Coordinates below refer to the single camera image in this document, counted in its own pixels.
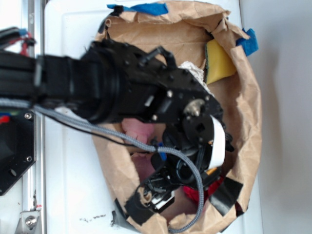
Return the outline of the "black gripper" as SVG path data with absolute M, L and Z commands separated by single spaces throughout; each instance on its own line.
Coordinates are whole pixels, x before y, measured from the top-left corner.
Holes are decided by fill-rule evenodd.
M 234 150 L 232 139 L 221 115 L 187 116 L 180 125 L 167 126 L 156 152 L 136 156 L 137 211 L 164 211 L 179 187 L 208 190 L 219 179 L 226 152 Z

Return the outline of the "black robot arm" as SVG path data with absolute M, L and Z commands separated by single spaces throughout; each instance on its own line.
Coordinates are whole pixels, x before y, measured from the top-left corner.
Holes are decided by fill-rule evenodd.
M 151 149 L 155 172 L 137 187 L 151 199 L 133 192 L 125 204 L 129 214 L 162 212 L 179 186 L 204 193 L 233 149 L 219 102 L 162 47 L 145 53 L 105 39 L 78 60 L 2 51 L 0 96 L 23 108 L 64 106 L 93 124 L 126 118 L 166 124 L 162 144 Z

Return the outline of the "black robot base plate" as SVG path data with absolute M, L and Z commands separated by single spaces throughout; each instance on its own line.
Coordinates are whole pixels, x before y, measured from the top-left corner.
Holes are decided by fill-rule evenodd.
M 34 164 L 34 115 L 20 110 L 0 117 L 0 195 Z

